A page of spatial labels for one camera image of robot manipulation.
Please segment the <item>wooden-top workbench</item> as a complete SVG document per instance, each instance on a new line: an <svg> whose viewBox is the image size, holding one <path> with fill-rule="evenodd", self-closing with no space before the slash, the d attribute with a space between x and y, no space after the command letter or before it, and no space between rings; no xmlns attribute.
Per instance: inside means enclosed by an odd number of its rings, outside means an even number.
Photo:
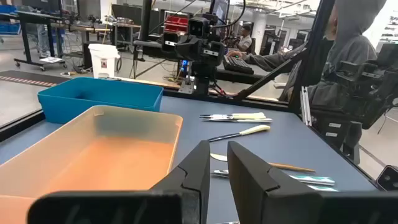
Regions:
<svg viewBox="0 0 398 224"><path fill-rule="evenodd" d="M97 39L99 42L100 35L106 37L107 34L115 34L117 35L117 29L119 27L128 27L131 29L133 28L140 28L140 25L135 24L125 24L125 23L114 23L114 24L106 24L102 26L101 24L93 25L93 26L86 26L84 24L66 24L64 22L51 22L51 27L55 29L56 33L56 40L57 40L57 56L60 58L63 57L72 57L72 58L82 58L83 64L82 68L87 69L92 67L91 55L90 50L88 49L88 45L91 43L90 41L90 34L97 34ZM62 43L60 40L60 30L63 29L69 32L81 32L81 50L76 52L69 52L65 53L62 49Z"/></svg>

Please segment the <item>orange plastic bin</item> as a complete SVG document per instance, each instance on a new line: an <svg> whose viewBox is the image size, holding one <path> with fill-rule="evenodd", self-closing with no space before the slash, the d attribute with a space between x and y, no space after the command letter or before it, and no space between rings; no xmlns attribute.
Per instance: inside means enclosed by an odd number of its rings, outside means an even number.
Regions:
<svg viewBox="0 0 398 224"><path fill-rule="evenodd" d="M93 106L0 165L0 224L25 224L39 197L147 190L171 170L182 117Z"/></svg>

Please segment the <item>blue plastic bin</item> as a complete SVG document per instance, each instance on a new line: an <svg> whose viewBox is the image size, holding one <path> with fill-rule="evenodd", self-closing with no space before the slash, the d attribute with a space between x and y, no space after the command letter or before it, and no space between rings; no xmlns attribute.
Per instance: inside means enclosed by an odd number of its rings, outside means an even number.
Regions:
<svg viewBox="0 0 398 224"><path fill-rule="evenodd" d="M164 89L143 83L74 78L38 92L45 119L65 124L92 106L160 111Z"/></svg>

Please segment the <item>backlit black keyboard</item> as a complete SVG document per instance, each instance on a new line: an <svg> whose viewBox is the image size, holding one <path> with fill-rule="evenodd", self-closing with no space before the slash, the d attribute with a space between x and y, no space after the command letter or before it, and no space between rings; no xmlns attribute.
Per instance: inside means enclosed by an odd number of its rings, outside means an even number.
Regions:
<svg viewBox="0 0 398 224"><path fill-rule="evenodd" d="M254 74L254 70L243 59L237 58L235 56L224 56L223 66L225 70L249 75Z"/></svg>

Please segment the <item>silver aluminium extrusion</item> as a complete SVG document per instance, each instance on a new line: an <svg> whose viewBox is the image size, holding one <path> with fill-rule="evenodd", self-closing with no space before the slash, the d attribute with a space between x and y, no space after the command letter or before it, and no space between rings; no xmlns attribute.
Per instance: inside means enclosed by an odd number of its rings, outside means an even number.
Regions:
<svg viewBox="0 0 398 224"><path fill-rule="evenodd" d="M300 91L300 103L302 110L302 121L306 126L312 126L312 116L310 113L310 103L308 99L308 87L302 86Z"/></svg>

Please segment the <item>red storage bins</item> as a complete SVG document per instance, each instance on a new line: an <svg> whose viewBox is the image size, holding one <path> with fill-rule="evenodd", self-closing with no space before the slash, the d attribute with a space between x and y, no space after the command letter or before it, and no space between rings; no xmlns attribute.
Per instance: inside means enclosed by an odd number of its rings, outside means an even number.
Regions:
<svg viewBox="0 0 398 224"><path fill-rule="evenodd" d="M186 33L188 18L180 16L168 16L164 23L164 32Z"/></svg>

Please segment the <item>black rolling table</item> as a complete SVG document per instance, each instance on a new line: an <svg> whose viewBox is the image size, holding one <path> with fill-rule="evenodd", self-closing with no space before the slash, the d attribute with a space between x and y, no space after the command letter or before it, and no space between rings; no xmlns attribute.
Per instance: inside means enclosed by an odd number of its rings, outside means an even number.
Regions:
<svg viewBox="0 0 398 224"><path fill-rule="evenodd" d="M45 71L45 66L50 65L50 64L59 64L63 68L67 68L67 64L64 61L64 59L59 58L58 61L55 62L43 62L43 61L38 61L34 62L32 60L32 57L30 55L30 46L29 46L29 40L27 36L27 29L26 29L26 24L31 23L31 24L43 24L47 26L47 36L49 40L49 50L50 50L50 55L52 57L55 57L55 51L54 51L54 46L53 46L53 35L52 35L52 23L53 22L58 22L62 21L61 17L57 16L51 16L48 14L41 14L41 13L35 13L35 12L25 12L25 11L16 11L17 13L17 19L20 22L21 25L21 32L22 32L22 40L24 44L24 52L25 52L25 60L15 58L15 65L16 67L20 67L22 63L28 64L28 65L34 65L36 67L39 67L41 71Z"/></svg>

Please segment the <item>white trash bin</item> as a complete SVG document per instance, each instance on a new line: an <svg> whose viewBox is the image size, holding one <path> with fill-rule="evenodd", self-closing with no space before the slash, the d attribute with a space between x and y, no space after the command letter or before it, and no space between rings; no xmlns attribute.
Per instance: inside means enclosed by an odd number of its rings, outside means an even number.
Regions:
<svg viewBox="0 0 398 224"><path fill-rule="evenodd" d="M94 78L114 78L116 60L120 58L114 45L89 44Z"/></svg>

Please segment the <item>gold cutlery piece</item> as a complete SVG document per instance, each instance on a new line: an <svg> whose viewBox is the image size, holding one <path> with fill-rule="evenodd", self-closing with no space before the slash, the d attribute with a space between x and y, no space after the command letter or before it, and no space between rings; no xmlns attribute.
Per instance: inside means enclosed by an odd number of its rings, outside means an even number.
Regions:
<svg viewBox="0 0 398 224"><path fill-rule="evenodd" d="M228 161L228 158L226 156L223 156L223 155L211 153L210 156L213 159L216 159L218 161L223 161L223 162L227 162ZM283 170L293 170L293 171L298 171L298 172L312 172L312 173L315 173L315 170L304 168L304 167L296 167L296 166L292 166L292 165L277 164L277 163L271 163L271 162L269 162L269 164L271 166L274 166L276 168L283 169Z"/></svg>

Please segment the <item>cream-handled table knife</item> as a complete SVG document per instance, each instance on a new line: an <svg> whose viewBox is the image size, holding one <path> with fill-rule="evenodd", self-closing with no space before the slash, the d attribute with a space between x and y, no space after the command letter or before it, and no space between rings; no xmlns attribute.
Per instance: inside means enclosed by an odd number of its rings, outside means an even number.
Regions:
<svg viewBox="0 0 398 224"><path fill-rule="evenodd" d="M202 119L215 119L215 120L239 120L239 119L266 119L264 113L232 113L232 114L201 114Z"/></svg>
<svg viewBox="0 0 398 224"><path fill-rule="evenodd" d="M224 136L218 136L218 137L210 138L210 139L208 139L208 141L209 142L214 142L214 141L219 141L219 140L222 140L222 139L234 138L234 137L244 136L244 135L258 133L258 132L262 132L262 131L268 131L270 129L271 129L271 127L268 126L268 125L258 125L258 126L246 129L244 131L240 131L238 133L227 134L227 135L224 135Z"/></svg>

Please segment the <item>black aluminium table frame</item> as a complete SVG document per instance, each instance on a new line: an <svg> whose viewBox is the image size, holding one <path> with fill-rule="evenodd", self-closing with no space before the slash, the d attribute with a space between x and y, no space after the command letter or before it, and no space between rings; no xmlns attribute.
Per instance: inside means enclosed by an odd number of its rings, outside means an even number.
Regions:
<svg viewBox="0 0 398 224"><path fill-rule="evenodd" d="M339 149L327 143L313 128L304 125L296 115L296 103L248 98L234 101L217 96L193 96L164 89L160 110L183 118L182 132L175 155L178 164L189 152L194 141L219 134L226 130L223 122L202 122L201 112L263 111L273 119L270 134L254 134L243 137L243 143L259 151L260 157L271 162L292 162L310 165L317 174L336 181L336 188L343 190L374 190L376 181L359 166L344 156ZM39 142L56 130L58 125L49 123L42 110L27 113L0 126L0 164Z"/></svg>

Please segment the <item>silver mounting plate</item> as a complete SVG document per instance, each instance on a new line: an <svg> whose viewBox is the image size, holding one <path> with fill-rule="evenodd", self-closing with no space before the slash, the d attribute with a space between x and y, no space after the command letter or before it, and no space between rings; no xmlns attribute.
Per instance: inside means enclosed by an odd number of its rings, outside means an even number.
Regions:
<svg viewBox="0 0 398 224"><path fill-rule="evenodd" d="M194 92L194 82L193 81L186 81L183 80L181 82L180 88L178 90L179 93L184 93L184 94L192 94Z"/></svg>

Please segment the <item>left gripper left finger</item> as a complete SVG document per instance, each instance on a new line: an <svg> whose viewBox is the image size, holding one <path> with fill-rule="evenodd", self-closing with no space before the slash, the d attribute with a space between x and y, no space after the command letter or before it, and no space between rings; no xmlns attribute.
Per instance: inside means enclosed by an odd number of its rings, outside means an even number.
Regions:
<svg viewBox="0 0 398 224"><path fill-rule="evenodd" d="M210 143L200 141L149 190L61 191L37 199L27 224L206 224Z"/></svg>

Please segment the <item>blue-grey table mat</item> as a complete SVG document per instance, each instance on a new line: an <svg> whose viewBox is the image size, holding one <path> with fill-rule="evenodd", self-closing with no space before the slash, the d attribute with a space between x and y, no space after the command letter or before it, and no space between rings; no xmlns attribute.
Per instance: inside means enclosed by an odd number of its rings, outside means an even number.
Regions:
<svg viewBox="0 0 398 224"><path fill-rule="evenodd" d="M0 165L0 224L341 223L375 186L291 113L202 122L239 106L164 97L95 105Z"/></svg>

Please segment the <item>dark monitor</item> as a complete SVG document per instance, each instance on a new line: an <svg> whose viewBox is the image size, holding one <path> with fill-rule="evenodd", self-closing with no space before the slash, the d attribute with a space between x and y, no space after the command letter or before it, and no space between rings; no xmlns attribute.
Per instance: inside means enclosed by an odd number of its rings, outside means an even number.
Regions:
<svg viewBox="0 0 398 224"><path fill-rule="evenodd" d="M218 17L218 25L226 22L229 12L229 0L212 0L210 13Z"/></svg>

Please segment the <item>dark keyboard desk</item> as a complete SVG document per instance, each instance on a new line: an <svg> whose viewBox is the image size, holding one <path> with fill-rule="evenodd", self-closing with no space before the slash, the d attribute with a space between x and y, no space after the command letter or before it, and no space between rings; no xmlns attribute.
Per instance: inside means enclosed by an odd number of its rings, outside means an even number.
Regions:
<svg viewBox="0 0 398 224"><path fill-rule="evenodd" d="M234 83L244 83L244 84L250 84L253 85L257 81L261 80L262 78L266 79L266 83L273 80L276 78L278 75L280 75L281 72L276 72L275 74L267 74L267 75L250 75L246 73L239 73L239 72L234 72L234 71L229 71L229 70L224 70L221 68L217 69L215 79L216 80L223 80L223 81L229 81L229 82L234 82Z"/></svg>

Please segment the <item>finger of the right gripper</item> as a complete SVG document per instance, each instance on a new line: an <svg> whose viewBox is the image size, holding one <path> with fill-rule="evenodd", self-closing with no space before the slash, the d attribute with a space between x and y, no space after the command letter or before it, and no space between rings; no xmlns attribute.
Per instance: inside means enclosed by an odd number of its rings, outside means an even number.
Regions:
<svg viewBox="0 0 398 224"><path fill-rule="evenodd" d="M221 42L211 41L203 47L202 62L219 66L225 54L226 46Z"/></svg>
<svg viewBox="0 0 398 224"><path fill-rule="evenodd" d="M178 34L174 32L164 32L162 36L162 51L174 52L178 43Z"/></svg>

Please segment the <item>person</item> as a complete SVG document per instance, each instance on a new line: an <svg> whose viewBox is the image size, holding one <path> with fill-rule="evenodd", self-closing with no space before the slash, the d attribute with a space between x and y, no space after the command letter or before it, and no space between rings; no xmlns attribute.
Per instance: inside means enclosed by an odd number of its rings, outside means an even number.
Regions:
<svg viewBox="0 0 398 224"><path fill-rule="evenodd" d="M375 48L369 39L363 35L363 32L373 24L386 1L335 0L323 39L327 42L333 41L333 45L329 50L328 43L319 43L316 46L317 56L309 75L321 75L321 78L318 83L315 84L314 81L311 81L310 83L314 85L308 86L310 104L331 107L338 104L341 87L335 82L325 80L324 76L334 73L341 61L361 65L368 60L377 59ZM306 44L304 43L287 53L262 56L231 50L226 56L238 56L246 63L255 64L263 70L271 72L288 59L299 54L306 48ZM282 69L282 73L289 72L289 78L278 98L279 101L290 101L301 63L302 60Z"/></svg>
<svg viewBox="0 0 398 224"><path fill-rule="evenodd" d="M235 47L237 49L239 49L242 52L246 52L248 48L250 48L252 44L250 33L251 33L251 26L244 25L242 27L242 36L240 38L240 41L237 44L235 44Z"/></svg>

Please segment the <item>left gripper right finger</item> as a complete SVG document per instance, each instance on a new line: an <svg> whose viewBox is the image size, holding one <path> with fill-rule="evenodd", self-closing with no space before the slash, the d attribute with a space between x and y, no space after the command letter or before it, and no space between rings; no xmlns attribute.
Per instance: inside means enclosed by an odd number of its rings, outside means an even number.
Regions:
<svg viewBox="0 0 398 224"><path fill-rule="evenodd" d="M227 158L240 224L398 224L398 192L317 191L235 141Z"/></svg>

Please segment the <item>blue storage bins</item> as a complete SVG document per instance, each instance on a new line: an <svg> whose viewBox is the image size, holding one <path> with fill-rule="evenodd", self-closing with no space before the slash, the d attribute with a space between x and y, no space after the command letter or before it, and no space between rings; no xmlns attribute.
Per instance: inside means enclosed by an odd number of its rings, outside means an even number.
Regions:
<svg viewBox="0 0 398 224"><path fill-rule="evenodd" d="M20 27L16 7L0 4L0 35L18 35Z"/></svg>

